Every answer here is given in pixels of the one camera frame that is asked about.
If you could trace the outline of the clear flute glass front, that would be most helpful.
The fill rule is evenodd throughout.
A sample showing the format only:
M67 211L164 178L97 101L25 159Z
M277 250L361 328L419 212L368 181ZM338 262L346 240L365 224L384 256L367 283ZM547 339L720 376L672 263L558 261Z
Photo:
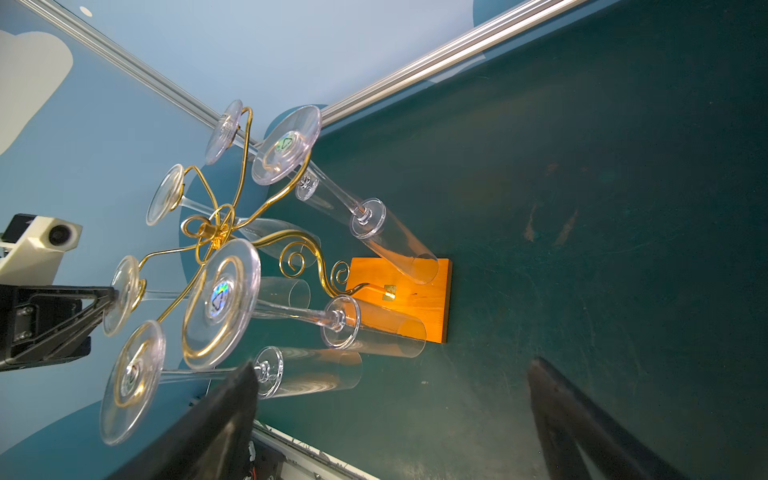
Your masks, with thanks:
M99 432L103 443L127 440L148 412L163 383L222 381L232 368L168 370L164 367L166 336L148 320L136 328L119 352L101 402ZM267 346L247 362L258 380L260 400L343 391L362 377L359 353L335 349Z

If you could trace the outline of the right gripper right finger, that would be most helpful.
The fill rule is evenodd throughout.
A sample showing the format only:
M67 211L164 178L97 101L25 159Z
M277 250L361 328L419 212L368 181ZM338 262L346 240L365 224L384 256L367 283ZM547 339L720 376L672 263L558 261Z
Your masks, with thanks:
M683 479L542 357L527 380L531 410L549 477L589 479L587 455L607 479Z

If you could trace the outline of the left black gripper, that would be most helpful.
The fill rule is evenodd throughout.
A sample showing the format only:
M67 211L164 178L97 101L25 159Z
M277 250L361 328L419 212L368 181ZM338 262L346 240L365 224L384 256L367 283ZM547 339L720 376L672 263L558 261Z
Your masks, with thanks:
M87 356L91 332L117 300L113 287L1 286L1 370Z

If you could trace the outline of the aluminium mounting rail base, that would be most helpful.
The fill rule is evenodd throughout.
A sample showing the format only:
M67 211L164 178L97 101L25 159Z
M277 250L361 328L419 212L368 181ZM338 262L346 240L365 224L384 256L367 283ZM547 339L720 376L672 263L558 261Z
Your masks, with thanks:
M376 476L255 420L247 479L376 479Z

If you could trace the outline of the orange wooden rack base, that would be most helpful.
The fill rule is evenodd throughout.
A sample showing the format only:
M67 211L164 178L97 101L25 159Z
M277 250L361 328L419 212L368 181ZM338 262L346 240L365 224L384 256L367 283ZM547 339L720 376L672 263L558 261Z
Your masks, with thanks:
M394 299L386 299L380 291L364 288L355 298L420 319L426 328L426 340L446 343L453 263L438 259L439 269L429 284L417 284L381 258L353 258L348 284L370 283L391 287Z

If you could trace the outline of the aluminium frame left post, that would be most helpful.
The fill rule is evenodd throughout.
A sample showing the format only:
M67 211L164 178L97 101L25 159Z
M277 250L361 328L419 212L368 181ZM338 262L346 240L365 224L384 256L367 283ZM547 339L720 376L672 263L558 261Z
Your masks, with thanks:
M19 3L147 88L213 128L220 115L57 1Z

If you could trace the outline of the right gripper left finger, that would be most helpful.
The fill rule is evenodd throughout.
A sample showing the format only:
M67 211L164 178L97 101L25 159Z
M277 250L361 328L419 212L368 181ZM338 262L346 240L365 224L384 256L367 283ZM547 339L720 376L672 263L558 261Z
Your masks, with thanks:
M258 405L254 363L229 373L111 479L243 479Z

